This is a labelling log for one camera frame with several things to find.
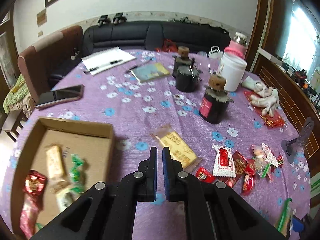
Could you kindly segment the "shallow cardboard box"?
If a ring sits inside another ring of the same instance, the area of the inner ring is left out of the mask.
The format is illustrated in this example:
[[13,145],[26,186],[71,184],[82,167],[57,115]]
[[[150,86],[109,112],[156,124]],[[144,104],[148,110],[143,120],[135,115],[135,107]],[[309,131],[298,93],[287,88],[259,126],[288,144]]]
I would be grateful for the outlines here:
[[10,196],[8,226],[15,235],[25,237],[20,228],[20,216],[25,199],[23,187],[30,170],[48,179],[43,197],[43,211],[38,221],[47,224],[59,213],[56,195],[71,187],[71,155],[78,155],[85,163],[80,167],[84,188],[99,181],[107,181],[114,149],[114,129],[111,124],[39,118],[21,149],[14,172]]

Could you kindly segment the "small red candy packet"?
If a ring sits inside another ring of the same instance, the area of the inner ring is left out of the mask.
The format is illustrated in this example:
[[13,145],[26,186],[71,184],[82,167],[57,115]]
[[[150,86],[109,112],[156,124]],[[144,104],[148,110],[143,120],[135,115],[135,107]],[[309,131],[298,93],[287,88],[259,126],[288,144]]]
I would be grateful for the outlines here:
[[205,183],[213,183],[215,180],[215,177],[209,172],[207,171],[204,167],[200,167],[196,173],[195,173],[195,177],[198,178],[198,180],[205,182]]

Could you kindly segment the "pink My Melody snack packet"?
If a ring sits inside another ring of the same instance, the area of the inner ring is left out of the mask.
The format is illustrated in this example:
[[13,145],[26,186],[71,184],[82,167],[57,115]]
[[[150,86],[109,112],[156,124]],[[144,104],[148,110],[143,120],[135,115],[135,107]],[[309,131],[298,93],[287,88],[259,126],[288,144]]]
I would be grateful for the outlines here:
[[26,194],[20,216],[20,229],[27,239],[30,239],[35,234],[35,225],[39,212],[37,203],[31,196]]

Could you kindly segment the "white work gloves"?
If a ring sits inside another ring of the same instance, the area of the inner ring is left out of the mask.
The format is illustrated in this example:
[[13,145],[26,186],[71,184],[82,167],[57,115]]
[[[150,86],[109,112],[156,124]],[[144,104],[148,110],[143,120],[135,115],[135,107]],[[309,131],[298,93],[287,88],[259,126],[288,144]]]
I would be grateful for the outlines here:
[[279,106],[278,91],[273,87],[267,87],[261,81],[255,81],[250,76],[241,83],[242,87],[253,91],[255,94],[249,96],[251,105],[262,109],[262,116],[267,114],[274,117],[275,109]]

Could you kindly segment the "black leather sofa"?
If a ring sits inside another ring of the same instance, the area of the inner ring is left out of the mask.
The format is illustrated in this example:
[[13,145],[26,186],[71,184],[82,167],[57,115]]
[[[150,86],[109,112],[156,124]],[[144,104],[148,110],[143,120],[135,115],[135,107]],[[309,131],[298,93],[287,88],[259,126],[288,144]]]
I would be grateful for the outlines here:
[[178,47],[188,47],[191,53],[208,53],[212,46],[224,50],[231,38],[225,29],[208,24],[135,21],[89,27],[84,32],[79,51],[81,56],[113,47],[155,51],[164,46],[165,40],[171,40]]

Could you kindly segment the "green candy wrapper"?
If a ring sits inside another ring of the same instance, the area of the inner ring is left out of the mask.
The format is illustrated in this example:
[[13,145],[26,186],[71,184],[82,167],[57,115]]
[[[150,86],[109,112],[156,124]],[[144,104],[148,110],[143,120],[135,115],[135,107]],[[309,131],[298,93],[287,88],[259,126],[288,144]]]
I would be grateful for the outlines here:
[[72,184],[72,191],[76,193],[84,193],[85,190],[85,179],[84,179],[84,160],[81,159],[77,154],[71,154],[72,166],[69,170],[69,175]]

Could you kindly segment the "black smartphone pink case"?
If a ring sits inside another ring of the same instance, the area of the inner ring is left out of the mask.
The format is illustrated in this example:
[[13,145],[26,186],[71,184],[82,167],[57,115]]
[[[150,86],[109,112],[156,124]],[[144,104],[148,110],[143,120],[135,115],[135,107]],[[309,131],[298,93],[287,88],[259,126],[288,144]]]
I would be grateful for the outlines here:
[[36,109],[45,109],[61,103],[76,101],[82,98],[84,93],[84,85],[61,88],[45,92],[39,96],[39,100],[35,105]]

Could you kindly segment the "grey phone stand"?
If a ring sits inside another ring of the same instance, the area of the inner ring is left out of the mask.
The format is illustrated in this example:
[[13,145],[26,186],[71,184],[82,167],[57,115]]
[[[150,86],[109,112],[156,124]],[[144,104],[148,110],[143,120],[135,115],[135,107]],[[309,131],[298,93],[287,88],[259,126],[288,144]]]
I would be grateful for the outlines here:
[[311,135],[313,127],[314,121],[308,116],[297,138],[289,141],[281,141],[281,148],[285,152],[289,164],[292,164],[295,157],[297,156],[297,151],[295,150],[295,148],[303,148],[305,146],[306,141]]

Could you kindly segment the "black pen on notepad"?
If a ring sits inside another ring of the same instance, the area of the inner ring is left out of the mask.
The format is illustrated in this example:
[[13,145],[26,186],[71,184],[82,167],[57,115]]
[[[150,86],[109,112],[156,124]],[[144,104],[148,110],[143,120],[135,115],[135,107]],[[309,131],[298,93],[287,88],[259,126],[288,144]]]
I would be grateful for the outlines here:
[[116,63],[120,63],[120,62],[122,62],[122,61],[123,61],[123,60],[112,61],[112,62],[109,62],[109,63],[104,64],[104,65],[102,65],[102,66],[94,67],[94,68],[92,68],[92,69],[83,70],[83,72],[84,72],[85,74],[87,74],[87,73],[90,73],[90,72],[92,72],[92,71],[94,71],[94,70],[98,70],[98,69],[101,68],[101,67],[110,66],[110,65],[113,65],[113,64],[116,64]]

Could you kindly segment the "green patterned cloth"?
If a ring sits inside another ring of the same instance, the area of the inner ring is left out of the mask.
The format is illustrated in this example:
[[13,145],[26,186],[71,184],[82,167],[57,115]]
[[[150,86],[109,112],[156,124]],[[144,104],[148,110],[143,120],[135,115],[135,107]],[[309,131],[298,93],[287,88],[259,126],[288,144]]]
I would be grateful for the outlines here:
[[31,96],[27,84],[25,83],[25,78],[22,74],[20,74],[15,85],[4,99],[4,112],[9,114],[10,111],[22,109],[25,113],[27,113],[30,98]]

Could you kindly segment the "yellow cheese biscuit packet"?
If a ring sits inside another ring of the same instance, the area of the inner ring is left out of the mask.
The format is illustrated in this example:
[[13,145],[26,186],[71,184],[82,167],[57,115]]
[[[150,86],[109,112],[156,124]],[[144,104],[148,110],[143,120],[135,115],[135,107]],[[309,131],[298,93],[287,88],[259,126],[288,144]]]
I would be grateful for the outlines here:
[[166,124],[151,133],[163,147],[168,147],[172,159],[179,161],[187,172],[192,172],[202,161],[181,136]]

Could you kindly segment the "red envelope under gloves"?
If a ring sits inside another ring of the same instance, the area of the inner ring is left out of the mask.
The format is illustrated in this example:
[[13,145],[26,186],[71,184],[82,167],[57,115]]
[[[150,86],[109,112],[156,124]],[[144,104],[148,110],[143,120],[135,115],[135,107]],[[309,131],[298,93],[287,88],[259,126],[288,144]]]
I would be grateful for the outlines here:
[[272,90],[270,96],[264,98],[251,90],[245,90],[244,95],[249,104],[264,120],[266,126],[281,127],[285,125],[285,120],[276,110],[279,106],[278,91],[276,89]]

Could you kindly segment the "pink white candy packet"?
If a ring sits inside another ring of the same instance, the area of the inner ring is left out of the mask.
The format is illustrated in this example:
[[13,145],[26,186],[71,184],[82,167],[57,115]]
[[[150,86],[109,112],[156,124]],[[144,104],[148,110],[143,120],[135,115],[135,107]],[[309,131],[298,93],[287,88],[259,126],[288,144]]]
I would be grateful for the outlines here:
[[284,163],[281,154],[275,157],[270,147],[263,142],[260,146],[251,145],[250,149],[254,155],[254,169],[260,178],[267,178],[271,183],[274,176],[280,176],[280,169]]

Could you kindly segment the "black pot with leaf lid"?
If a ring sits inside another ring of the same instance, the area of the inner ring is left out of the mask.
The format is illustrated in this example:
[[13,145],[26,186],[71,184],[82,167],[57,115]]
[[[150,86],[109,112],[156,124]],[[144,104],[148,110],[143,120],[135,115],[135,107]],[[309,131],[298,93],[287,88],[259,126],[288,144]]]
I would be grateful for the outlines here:
[[198,68],[195,66],[179,66],[176,71],[175,81],[175,87],[180,92],[194,92],[201,81]]

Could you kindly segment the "pink sleeved water bottle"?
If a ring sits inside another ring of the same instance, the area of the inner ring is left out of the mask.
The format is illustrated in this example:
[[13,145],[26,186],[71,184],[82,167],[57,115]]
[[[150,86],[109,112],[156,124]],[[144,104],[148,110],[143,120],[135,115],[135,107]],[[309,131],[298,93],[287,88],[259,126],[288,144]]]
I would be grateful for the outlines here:
[[224,52],[244,59],[246,50],[247,36],[241,32],[236,32],[235,36],[231,39],[229,46],[224,49]]

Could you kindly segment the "wooden cabinet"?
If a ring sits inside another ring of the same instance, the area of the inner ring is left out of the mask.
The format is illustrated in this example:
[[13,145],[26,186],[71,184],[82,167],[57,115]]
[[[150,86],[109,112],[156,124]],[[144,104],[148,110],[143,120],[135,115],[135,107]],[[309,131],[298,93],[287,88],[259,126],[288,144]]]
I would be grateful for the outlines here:
[[279,92],[280,105],[289,122],[300,131],[307,118],[314,122],[306,141],[306,159],[310,173],[319,172],[319,114],[293,79],[296,68],[280,54],[284,37],[289,34],[289,10],[292,0],[258,0],[257,12],[245,59],[247,69]]

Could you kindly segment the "black jar with red label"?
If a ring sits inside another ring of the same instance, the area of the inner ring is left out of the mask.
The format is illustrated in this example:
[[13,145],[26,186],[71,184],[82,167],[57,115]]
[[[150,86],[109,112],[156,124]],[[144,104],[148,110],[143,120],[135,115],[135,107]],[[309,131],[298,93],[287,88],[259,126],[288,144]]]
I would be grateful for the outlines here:
[[226,109],[234,100],[230,98],[224,87],[225,78],[212,74],[205,86],[204,96],[200,104],[199,114],[210,124],[218,124],[225,116]]

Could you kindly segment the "white plastic canister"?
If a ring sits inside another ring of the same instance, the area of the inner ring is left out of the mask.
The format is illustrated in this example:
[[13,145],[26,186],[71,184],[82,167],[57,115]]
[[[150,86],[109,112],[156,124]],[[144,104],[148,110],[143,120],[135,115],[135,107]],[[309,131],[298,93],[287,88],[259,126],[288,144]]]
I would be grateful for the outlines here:
[[224,53],[221,57],[218,75],[226,80],[224,89],[228,92],[237,90],[244,75],[247,62],[233,54]]

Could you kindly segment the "wooden stool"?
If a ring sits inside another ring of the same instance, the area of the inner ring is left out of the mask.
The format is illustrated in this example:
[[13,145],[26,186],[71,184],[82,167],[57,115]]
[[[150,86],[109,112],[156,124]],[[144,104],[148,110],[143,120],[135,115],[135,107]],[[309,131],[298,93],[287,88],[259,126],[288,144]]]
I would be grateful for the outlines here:
[[10,112],[2,126],[2,131],[4,131],[7,136],[13,141],[16,142],[19,137],[19,132],[17,128],[20,130],[23,129],[22,121],[27,121],[24,111],[22,109],[14,110]]

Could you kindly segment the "black jar with cork, rear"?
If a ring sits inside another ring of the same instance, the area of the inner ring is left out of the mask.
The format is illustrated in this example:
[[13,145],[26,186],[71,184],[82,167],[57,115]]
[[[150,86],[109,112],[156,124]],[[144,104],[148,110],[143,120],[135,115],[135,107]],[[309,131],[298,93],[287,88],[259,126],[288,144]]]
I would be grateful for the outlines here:
[[176,78],[176,76],[178,74],[178,68],[180,66],[186,66],[189,73],[193,74],[192,68],[195,63],[195,59],[189,58],[189,52],[190,52],[190,50],[188,47],[184,47],[184,46],[178,47],[178,50],[177,50],[178,56],[175,57],[174,70],[172,72],[172,76],[174,78]]

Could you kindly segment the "green round cracker packet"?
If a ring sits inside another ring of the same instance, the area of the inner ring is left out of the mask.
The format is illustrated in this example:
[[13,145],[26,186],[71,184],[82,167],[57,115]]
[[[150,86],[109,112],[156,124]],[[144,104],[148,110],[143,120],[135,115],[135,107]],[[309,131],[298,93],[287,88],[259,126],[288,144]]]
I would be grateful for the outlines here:
[[288,239],[291,235],[293,211],[291,209],[292,198],[284,201],[281,214],[274,227]]

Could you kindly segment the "dark red foil snack packet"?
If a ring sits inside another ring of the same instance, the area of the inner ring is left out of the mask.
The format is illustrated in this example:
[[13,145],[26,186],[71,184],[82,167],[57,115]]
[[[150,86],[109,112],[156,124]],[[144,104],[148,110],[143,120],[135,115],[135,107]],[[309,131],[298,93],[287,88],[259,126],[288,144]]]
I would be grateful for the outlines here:
[[24,181],[23,192],[34,197],[40,196],[43,194],[46,185],[47,177],[45,175],[35,170],[30,170]]

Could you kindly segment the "small yellow-blue booklet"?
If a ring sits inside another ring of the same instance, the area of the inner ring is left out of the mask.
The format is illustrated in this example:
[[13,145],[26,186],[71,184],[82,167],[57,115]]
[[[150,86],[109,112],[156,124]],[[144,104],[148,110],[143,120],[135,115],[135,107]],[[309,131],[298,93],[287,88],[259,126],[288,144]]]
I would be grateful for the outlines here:
[[170,75],[170,72],[161,63],[151,63],[135,67],[130,70],[131,74],[140,83]]

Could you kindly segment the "white paper notepad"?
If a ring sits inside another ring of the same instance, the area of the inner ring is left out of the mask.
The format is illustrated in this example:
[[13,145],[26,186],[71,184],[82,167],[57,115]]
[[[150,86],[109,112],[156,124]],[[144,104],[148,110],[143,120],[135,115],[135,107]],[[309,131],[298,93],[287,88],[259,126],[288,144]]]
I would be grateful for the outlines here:
[[92,69],[94,67],[102,66],[104,64],[107,64],[112,61],[116,60],[123,60],[120,63],[116,63],[110,66],[101,67],[98,70],[94,70],[90,73],[91,75],[99,74],[100,72],[106,71],[108,69],[111,69],[113,67],[119,66],[121,64],[136,60],[137,58],[133,56],[132,54],[120,49],[119,47],[103,50],[97,53],[93,53],[89,56],[82,58],[82,63],[84,65],[84,70]]

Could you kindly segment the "white red candy packet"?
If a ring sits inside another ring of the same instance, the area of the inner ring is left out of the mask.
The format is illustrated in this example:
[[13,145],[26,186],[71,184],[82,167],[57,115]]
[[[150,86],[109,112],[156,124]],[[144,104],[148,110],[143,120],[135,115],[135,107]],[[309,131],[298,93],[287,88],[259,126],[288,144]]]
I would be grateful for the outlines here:
[[213,145],[216,152],[212,174],[215,177],[236,177],[235,165],[231,149],[225,146]]

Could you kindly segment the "purple floral tablecloth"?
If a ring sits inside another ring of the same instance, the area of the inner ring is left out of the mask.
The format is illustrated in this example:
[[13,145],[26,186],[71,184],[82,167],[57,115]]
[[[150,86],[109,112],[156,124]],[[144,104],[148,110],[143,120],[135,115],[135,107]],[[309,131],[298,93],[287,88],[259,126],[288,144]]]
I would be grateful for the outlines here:
[[[278,113],[286,120],[283,128],[268,128],[243,94],[240,86],[231,92],[231,103],[227,116],[217,125],[204,121],[199,116],[203,98],[203,84],[209,79],[208,65],[217,68],[215,60],[201,55],[195,57],[197,67],[203,71],[199,90],[182,93],[175,88],[175,79],[170,75],[140,83],[127,69],[140,63],[146,56],[155,56],[172,70],[174,58],[169,53],[157,53],[138,50],[129,52],[138,57],[95,76],[84,74],[83,65],[73,69],[55,89],[84,85],[84,96],[78,101],[63,103],[44,110],[35,109],[11,150],[8,167],[3,178],[1,192],[1,215],[7,226],[11,225],[11,188],[18,160],[25,141],[39,117],[71,119],[77,121],[104,122],[112,124],[116,136],[116,146],[112,166],[107,181],[119,181],[133,172],[137,164],[149,156],[150,147],[158,148],[158,175],[162,177],[162,147],[151,133],[170,124],[180,137],[202,158],[200,166],[212,172],[216,152],[212,145],[227,146],[238,150],[246,158],[252,156],[251,145],[268,145],[275,156],[283,155],[285,163],[276,168],[273,181],[257,178],[253,191],[244,197],[264,219],[272,225],[281,214],[287,198],[291,198],[295,215],[300,219],[310,211],[310,171],[303,150],[293,164],[288,164],[281,148],[281,141],[297,137],[296,129],[290,124],[283,110]],[[138,203],[133,239],[186,239],[184,229],[184,210],[181,203],[165,201],[163,177],[157,179],[157,197],[153,203]]]

